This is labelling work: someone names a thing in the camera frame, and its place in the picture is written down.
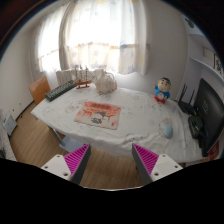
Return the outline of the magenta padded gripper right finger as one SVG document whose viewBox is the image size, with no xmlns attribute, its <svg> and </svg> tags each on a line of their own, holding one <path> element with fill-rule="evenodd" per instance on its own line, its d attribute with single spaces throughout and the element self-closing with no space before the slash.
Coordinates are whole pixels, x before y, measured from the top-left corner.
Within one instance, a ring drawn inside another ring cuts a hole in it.
<svg viewBox="0 0 224 224">
<path fill-rule="evenodd" d="M 132 144 L 132 155 L 143 185 L 148 185 L 182 169 L 168 155 L 158 155 L 137 144 Z"/>
</svg>

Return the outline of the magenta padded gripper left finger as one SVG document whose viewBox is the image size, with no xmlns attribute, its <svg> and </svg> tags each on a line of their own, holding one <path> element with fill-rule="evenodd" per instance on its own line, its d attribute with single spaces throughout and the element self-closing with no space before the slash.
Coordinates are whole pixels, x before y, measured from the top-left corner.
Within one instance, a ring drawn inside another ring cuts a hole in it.
<svg viewBox="0 0 224 224">
<path fill-rule="evenodd" d="M 65 156 L 56 154 L 42 166 L 42 169 L 79 185 L 90 155 L 91 146 L 87 144 Z"/>
</svg>

